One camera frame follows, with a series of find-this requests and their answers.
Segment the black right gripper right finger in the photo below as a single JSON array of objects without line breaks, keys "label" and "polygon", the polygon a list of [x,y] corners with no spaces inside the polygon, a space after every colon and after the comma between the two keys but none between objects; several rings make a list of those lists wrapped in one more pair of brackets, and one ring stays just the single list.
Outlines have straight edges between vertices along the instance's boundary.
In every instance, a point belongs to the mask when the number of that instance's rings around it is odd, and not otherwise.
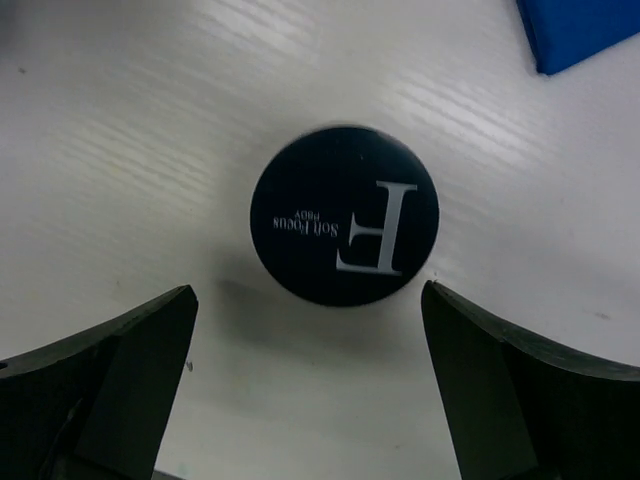
[{"label": "black right gripper right finger", "polygon": [[545,338],[433,281],[421,307],[462,478],[638,478],[638,367]]}]

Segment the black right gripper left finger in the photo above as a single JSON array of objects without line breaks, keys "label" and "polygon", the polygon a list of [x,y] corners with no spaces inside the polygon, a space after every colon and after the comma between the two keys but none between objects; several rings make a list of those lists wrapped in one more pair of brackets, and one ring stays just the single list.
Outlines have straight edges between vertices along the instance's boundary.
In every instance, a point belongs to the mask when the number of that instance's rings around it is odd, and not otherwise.
[{"label": "black right gripper left finger", "polygon": [[2,360],[2,478],[152,478],[197,311],[179,286]]}]

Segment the dark blue round cosmetic jar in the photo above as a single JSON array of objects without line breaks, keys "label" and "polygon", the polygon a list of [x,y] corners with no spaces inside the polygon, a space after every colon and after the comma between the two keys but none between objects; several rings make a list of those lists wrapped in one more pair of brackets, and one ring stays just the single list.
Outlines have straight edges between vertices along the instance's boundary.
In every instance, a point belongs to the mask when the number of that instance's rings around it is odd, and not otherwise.
[{"label": "dark blue round cosmetic jar", "polygon": [[420,158],[361,126],[318,129],[286,145],[250,207],[253,246],[269,274],[330,307],[368,305],[402,289],[431,254],[439,221]]}]

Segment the blue patterned cloth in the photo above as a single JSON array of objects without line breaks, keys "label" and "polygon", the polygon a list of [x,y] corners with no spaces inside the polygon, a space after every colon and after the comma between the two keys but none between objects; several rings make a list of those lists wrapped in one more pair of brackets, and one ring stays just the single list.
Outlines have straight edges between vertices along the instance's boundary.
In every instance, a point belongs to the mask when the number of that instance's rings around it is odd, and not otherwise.
[{"label": "blue patterned cloth", "polygon": [[639,33],[637,0],[518,0],[536,71],[560,73]]}]

